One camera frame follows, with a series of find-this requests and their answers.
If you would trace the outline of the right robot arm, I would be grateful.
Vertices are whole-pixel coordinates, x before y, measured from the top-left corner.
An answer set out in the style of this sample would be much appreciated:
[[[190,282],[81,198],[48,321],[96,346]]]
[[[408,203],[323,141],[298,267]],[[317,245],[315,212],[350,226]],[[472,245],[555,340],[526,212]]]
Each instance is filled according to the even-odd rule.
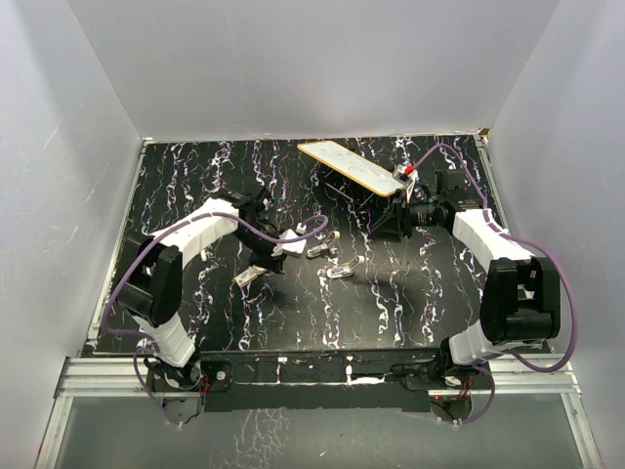
[[[486,272],[479,319],[450,337],[449,355],[436,362],[442,385],[460,386],[473,362],[560,333],[561,280],[553,261],[510,240],[485,202],[466,185],[462,171],[438,171],[436,189],[426,193],[425,201],[411,198],[413,167],[399,165],[393,178],[400,187],[374,224],[371,238],[399,242],[417,228],[440,226],[462,242]]]

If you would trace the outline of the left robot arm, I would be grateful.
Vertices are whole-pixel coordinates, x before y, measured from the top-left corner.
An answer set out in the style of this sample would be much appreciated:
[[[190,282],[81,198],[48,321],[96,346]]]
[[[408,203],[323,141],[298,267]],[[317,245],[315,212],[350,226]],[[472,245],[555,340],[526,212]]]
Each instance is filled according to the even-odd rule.
[[[127,239],[122,268],[132,273],[122,275],[126,280],[115,289],[115,302],[156,345],[157,356],[169,364],[168,378],[182,390],[195,387],[202,374],[178,313],[184,268],[213,243],[234,235],[251,250],[252,267],[280,274],[286,256],[273,242],[278,230],[266,215],[270,203],[265,189],[256,195],[219,190],[174,226]]]

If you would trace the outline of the white stapler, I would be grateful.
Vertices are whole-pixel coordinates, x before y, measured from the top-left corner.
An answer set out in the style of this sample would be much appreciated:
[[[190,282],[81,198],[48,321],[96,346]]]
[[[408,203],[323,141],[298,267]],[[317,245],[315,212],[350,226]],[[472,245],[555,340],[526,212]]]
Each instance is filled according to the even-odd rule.
[[[306,252],[306,257],[311,260],[328,254],[340,237],[339,231],[332,231],[322,242],[309,248]]]
[[[357,255],[352,258],[351,261],[330,268],[326,271],[326,276],[330,279],[339,279],[345,277],[352,277],[355,269],[364,263],[364,257]]]

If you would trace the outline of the white staple box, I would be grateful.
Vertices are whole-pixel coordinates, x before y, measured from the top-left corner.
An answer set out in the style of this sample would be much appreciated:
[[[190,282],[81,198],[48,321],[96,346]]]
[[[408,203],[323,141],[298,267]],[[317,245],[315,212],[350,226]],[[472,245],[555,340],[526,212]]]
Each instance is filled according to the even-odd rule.
[[[233,278],[233,282],[239,287],[244,288],[255,279],[263,276],[267,270],[258,266],[250,266],[245,271]]]

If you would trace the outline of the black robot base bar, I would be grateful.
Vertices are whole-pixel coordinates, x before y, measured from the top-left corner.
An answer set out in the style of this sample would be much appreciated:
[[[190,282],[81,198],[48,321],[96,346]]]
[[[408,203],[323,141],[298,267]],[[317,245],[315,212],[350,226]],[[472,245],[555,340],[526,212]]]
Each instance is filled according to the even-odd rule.
[[[149,390],[191,397],[204,412],[394,408],[427,412],[441,396],[463,401],[489,379],[442,348],[200,352],[181,370],[144,359]]]

